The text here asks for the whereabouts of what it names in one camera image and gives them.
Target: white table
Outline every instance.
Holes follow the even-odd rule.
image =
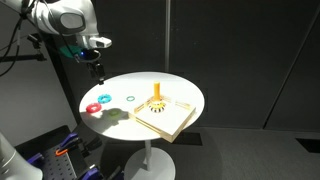
[[[154,81],[160,82],[161,94],[196,106],[195,114],[184,129],[198,119],[204,108],[204,97],[199,88],[184,78],[160,72],[137,72],[110,78],[89,90],[80,103],[83,122],[95,132],[119,140],[145,141],[146,148],[129,158],[124,170],[125,179],[170,180],[175,177],[172,158],[165,151],[151,147],[150,140],[161,137],[128,118],[129,110],[153,96]],[[103,94],[110,95],[112,100],[102,104],[99,112],[87,113],[86,107],[96,103]]]

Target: wooden board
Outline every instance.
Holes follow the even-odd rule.
[[[153,100],[151,97],[145,103],[129,111],[129,117],[172,143],[192,117],[196,108],[166,96],[161,96],[161,99],[166,104],[162,112],[155,113],[149,108],[149,104]]]

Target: pink ring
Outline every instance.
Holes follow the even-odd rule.
[[[89,104],[86,108],[88,113],[95,113],[101,110],[101,104],[99,103],[92,103]]]

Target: black wall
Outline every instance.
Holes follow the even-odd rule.
[[[173,0],[170,73],[194,82],[205,95],[206,107],[195,125],[262,128],[319,2]],[[102,51],[108,77],[164,71],[165,3],[95,2],[98,29],[113,41],[112,47]],[[268,129],[320,130],[319,21],[270,116]],[[84,65],[75,66],[70,60],[63,64],[79,104],[96,82]]]

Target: blue ring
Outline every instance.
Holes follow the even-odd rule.
[[[103,94],[103,95],[99,96],[98,102],[99,102],[100,104],[105,104],[105,103],[110,102],[111,99],[112,99],[112,98],[111,98],[111,96],[110,96],[109,94]]]

